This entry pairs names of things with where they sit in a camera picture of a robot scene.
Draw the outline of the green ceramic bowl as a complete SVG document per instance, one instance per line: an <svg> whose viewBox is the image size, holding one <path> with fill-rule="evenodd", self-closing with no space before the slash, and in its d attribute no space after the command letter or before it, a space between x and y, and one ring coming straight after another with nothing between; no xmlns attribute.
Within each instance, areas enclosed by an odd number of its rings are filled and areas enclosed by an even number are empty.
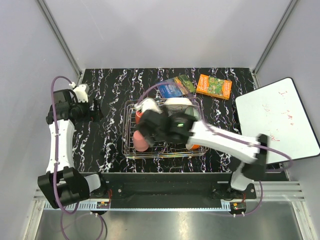
<svg viewBox="0 0 320 240"><path fill-rule="evenodd" d="M189 115L189 116L192 116L194 118L196 118L197 120L199 120L201 118L201 115L200 113L198 112L198 110L193 107L193 106L188 106L186 109L185 109L185 112L184 112L186 115Z"/></svg>

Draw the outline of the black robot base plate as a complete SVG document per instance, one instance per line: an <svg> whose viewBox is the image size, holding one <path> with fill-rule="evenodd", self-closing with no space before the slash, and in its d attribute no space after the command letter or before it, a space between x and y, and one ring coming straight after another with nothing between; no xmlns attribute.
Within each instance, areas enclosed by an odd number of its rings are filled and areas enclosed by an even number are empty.
<svg viewBox="0 0 320 240"><path fill-rule="evenodd" d="M204 211L221 201L256 200L254 183L232 190L231 173L103 173L113 211Z"/></svg>

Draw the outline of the pink cup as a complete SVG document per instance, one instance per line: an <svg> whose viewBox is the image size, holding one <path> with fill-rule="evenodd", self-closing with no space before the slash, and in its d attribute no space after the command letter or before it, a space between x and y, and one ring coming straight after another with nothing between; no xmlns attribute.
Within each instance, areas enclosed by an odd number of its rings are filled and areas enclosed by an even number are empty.
<svg viewBox="0 0 320 240"><path fill-rule="evenodd" d="M133 133L132 141L133 147L138 152L144 152L149 148L149 144L146 142L144 136L138 130Z"/></svg>

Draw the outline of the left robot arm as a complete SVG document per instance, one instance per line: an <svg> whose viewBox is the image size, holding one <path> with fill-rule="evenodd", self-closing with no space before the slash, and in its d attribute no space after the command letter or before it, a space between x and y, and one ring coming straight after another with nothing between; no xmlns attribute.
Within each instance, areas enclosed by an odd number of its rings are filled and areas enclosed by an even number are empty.
<svg viewBox="0 0 320 240"><path fill-rule="evenodd" d="M54 209L85 201L92 194L103 198L108 193L100 173L83 176L74 167L75 124L99 122L103 118L98 101L89 100L88 91L88 85L81 84L53 92L54 103L46 117L51 138L49 163L37 184Z"/></svg>

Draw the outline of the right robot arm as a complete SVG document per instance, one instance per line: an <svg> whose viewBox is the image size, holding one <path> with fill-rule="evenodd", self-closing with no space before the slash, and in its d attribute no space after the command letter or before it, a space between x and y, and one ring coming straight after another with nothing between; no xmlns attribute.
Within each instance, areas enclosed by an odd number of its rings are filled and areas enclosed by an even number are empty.
<svg viewBox="0 0 320 240"><path fill-rule="evenodd" d="M260 180L266 172L268 137L246 137L206 123L184 111L171 112L167 107L159 113L147 109L137 130L149 145L155 141L172 144L199 145L227 153L241 161L227 185L228 195L239 198L247 186Z"/></svg>

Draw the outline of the metal wire dish rack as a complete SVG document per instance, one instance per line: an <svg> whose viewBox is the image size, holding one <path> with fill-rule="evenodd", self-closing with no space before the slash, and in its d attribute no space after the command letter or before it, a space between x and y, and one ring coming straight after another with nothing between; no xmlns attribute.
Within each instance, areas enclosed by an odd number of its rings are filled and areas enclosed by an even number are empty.
<svg viewBox="0 0 320 240"><path fill-rule="evenodd" d="M156 141L146 151L136 151L133 144L133 136L136 131L136 110L137 100L128 100L124 104L122 122L122 154L129 159L146 158L178 158L197 157L204 155L209 148L200 146L194 150L188 150L184 144L173 144L164 141Z"/></svg>

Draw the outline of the white paper plate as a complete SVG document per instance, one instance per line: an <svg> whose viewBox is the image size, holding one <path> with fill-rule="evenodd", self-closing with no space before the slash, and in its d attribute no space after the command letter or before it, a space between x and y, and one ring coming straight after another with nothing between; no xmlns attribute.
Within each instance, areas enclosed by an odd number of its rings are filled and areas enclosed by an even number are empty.
<svg viewBox="0 0 320 240"><path fill-rule="evenodd" d="M186 97L168 98L164 104L171 111L185 111L188 107L192 107L192 102Z"/></svg>

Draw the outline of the orange bowl white inside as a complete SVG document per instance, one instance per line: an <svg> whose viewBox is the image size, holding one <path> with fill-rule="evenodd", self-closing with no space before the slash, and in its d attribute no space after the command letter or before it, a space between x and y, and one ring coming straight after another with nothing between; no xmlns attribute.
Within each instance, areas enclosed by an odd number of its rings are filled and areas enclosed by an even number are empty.
<svg viewBox="0 0 320 240"><path fill-rule="evenodd" d="M193 151L193 150L196 150L200 147L200 145L198 144L191 144L191 143L187 143L185 145L186 149L189 150L189 151Z"/></svg>

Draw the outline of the orange mug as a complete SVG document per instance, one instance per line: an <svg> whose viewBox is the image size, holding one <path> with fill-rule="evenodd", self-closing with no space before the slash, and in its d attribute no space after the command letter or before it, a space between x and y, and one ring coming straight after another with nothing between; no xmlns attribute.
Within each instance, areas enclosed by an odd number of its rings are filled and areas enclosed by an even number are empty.
<svg viewBox="0 0 320 240"><path fill-rule="evenodd" d="M135 123L136 124L139 124L142 116L143 116L143 113L141 111L135 112Z"/></svg>

